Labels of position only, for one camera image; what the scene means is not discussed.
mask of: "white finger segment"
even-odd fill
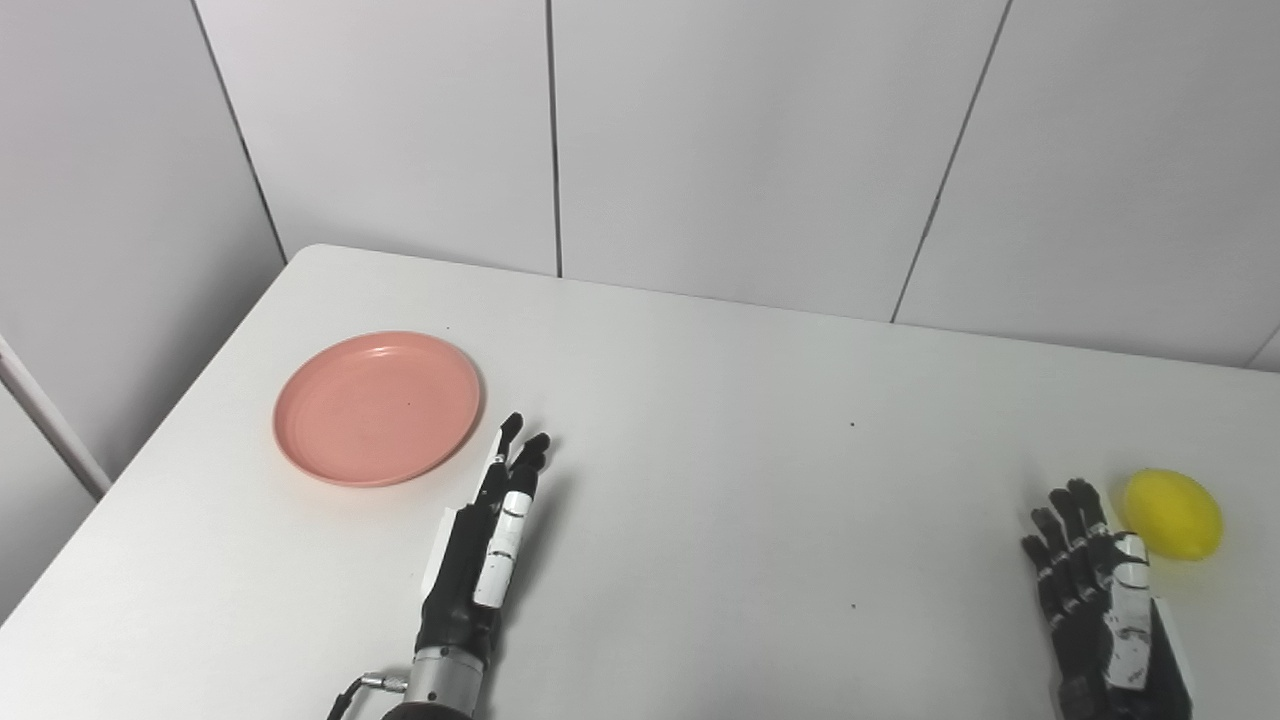
[[[502,498],[498,524],[485,548],[484,568],[476,582],[472,601],[483,607],[502,607],[511,585],[511,574],[520,555],[520,541],[525,534],[525,516],[534,498],[522,492],[508,492]]]

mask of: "cable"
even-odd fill
[[[356,678],[356,682],[347,688],[347,692],[342,693],[333,701],[333,710],[329,711],[329,717],[326,720],[342,720],[342,716],[347,714],[347,708],[351,707],[351,701],[356,698],[356,691],[364,684],[364,678]]]

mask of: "white table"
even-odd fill
[[[480,432],[401,486],[303,477],[276,392],[388,328],[471,355]],[[312,247],[0,628],[0,715],[324,717],[407,664],[511,410],[557,446],[484,717],[1053,717],[1025,514],[1146,465],[1226,515],[1153,564],[1198,717],[1280,706],[1280,377]]]

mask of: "yellow lemon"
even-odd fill
[[[1203,560],[1222,541],[1222,511],[1199,483],[1172,470],[1138,470],[1124,491],[1124,514],[1152,552]]]

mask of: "panel seam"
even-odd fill
[[[1005,20],[1009,19],[1009,10],[1014,6],[1014,0],[1005,0],[1005,9],[1000,14],[1000,23],[996,24],[996,35],[991,38],[991,47],[987,49],[987,58],[982,63],[982,72],[978,73],[978,83],[974,85],[973,95],[969,97],[969,106],[964,111],[964,119],[960,120],[960,132],[956,133],[955,145],[951,146],[951,155],[947,158],[946,168],[942,170],[942,181],[938,183],[938,191],[933,196],[933,205],[929,206],[929,215],[924,219],[924,229],[920,232],[920,240],[915,243],[915,252],[911,255],[911,264],[906,268],[906,277],[902,279],[902,288],[899,290],[897,302],[893,304],[893,314],[890,315],[888,322],[896,323],[897,314],[902,310],[902,300],[906,299],[906,288],[911,284],[911,277],[915,274],[915,265],[920,261],[920,251],[924,249],[924,241],[929,237],[929,231],[933,229],[933,219],[938,214],[938,206],[942,204],[942,191],[947,187],[947,179],[951,177],[951,168],[955,167],[956,155],[960,152],[960,143],[964,141],[964,133],[969,129],[969,119],[973,118],[973,109],[978,104],[978,94],[982,92],[982,85],[987,79],[987,70],[991,69],[991,59],[996,56],[996,46],[1000,44],[1000,36],[1005,32]]]
[[[547,0],[547,91],[552,123],[552,213],[556,223],[556,277],[564,277],[564,250],[561,242],[559,206],[559,127],[556,111],[556,33],[552,20],[552,0]]]
[[[239,138],[241,151],[244,152],[244,163],[248,164],[250,177],[253,178],[253,188],[257,191],[257,200],[262,205],[262,211],[266,214],[266,224],[271,228],[271,240],[275,241],[275,250],[280,254],[280,261],[285,265],[289,264],[289,256],[284,252],[284,243],[280,242],[280,232],[275,227],[275,217],[271,215],[271,206],[266,204],[266,192],[262,190],[262,181],[257,176],[257,167],[253,165],[253,156],[248,151],[248,141],[244,140],[244,131],[241,128],[239,115],[236,114],[236,106],[232,104],[230,92],[227,90],[227,79],[223,77],[223,69],[218,64],[218,58],[214,55],[214,44],[209,40],[209,29],[205,27],[205,17],[200,14],[200,8],[196,5],[196,0],[189,0],[191,12],[196,14],[196,26],[200,27],[200,36],[205,41],[205,51],[209,54],[209,61],[214,65],[214,76],[218,78],[218,87],[223,92],[223,102],[227,104],[227,111],[232,117],[232,126],[236,128],[236,137]]]

